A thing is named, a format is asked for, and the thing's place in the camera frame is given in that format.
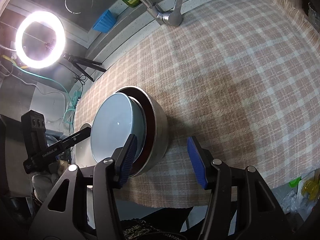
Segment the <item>white plate with leaf print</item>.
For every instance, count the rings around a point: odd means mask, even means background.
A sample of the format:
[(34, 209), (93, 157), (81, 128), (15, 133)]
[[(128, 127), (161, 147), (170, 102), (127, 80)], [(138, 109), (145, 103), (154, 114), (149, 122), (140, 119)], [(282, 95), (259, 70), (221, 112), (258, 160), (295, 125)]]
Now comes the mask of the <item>white plate with leaf print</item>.
[(94, 166), (97, 163), (92, 155), (90, 138), (76, 144), (74, 162), (80, 168)]

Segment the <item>large stainless steel bowl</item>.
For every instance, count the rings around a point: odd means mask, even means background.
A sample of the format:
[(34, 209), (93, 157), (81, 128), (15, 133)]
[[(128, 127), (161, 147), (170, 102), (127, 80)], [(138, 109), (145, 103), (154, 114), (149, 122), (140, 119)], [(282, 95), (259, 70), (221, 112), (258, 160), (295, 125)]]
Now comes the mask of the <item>large stainless steel bowl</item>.
[(169, 126), (167, 116), (160, 104), (149, 94), (153, 104), (156, 119), (155, 153), (156, 158), (153, 167), (164, 157), (169, 144)]

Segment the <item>pale green ceramic bowl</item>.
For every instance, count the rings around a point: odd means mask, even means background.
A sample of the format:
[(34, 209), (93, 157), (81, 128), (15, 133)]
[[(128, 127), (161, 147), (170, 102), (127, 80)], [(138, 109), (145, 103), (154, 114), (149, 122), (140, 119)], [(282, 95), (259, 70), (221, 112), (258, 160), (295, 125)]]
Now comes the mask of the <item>pale green ceramic bowl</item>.
[(137, 137), (135, 159), (140, 155), (146, 134), (145, 117), (139, 104), (124, 93), (109, 96), (95, 115), (91, 129), (91, 151), (96, 162), (111, 157), (125, 145), (130, 134)]

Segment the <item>black tripod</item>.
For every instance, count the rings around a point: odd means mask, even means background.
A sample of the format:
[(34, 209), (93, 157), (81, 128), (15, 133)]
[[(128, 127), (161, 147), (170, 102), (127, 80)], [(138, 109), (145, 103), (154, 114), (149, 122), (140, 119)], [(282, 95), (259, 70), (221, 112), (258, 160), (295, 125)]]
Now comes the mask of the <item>black tripod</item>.
[(78, 71), (84, 74), (84, 76), (92, 82), (94, 82), (94, 79), (84, 69), (81, 68), (82, 66), (97, 70), (102, 73), (106, 72), (106, 69), (102, 67), (102, 63), (97, 61), (89, 60), (84, 57), (74, 56), (69, 53), (64, 53), (63, 58), (71, 63)]

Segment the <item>red steel-lined bowl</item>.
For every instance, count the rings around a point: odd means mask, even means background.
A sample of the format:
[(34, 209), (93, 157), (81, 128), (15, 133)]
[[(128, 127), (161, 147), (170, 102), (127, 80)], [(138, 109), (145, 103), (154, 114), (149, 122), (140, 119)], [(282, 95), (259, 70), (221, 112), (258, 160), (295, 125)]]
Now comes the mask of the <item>red steel-lined bowl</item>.
[(142, 149), (138, 152), (138, 157), (132, 164), (130, 177), (136, 177), (147, 172), (154, 165), (156, 158), (155, 153), (155, 135), (156, 135), (156, 119), (153, 109), (151, 97), (147, 92), (139, 87), (124, 87), (120, 92), (130, 96), (138, 103), (144, 118), (144, 140)]

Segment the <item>beige plaid tablecloth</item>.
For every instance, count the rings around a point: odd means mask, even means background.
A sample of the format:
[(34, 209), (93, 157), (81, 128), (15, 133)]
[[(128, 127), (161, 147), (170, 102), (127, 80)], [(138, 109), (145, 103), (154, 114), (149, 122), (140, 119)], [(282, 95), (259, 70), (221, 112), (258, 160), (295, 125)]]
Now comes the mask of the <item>beige plaid tablecloth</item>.
[(212, 0), (120, 58), (78, 103), (75, 129), (125, 86), (163, 108), (169, 146), (116, 197), (149, 207), (205, 205), (187, 139), (270, 188), (319, 168), (319, 33), (287, 0)]

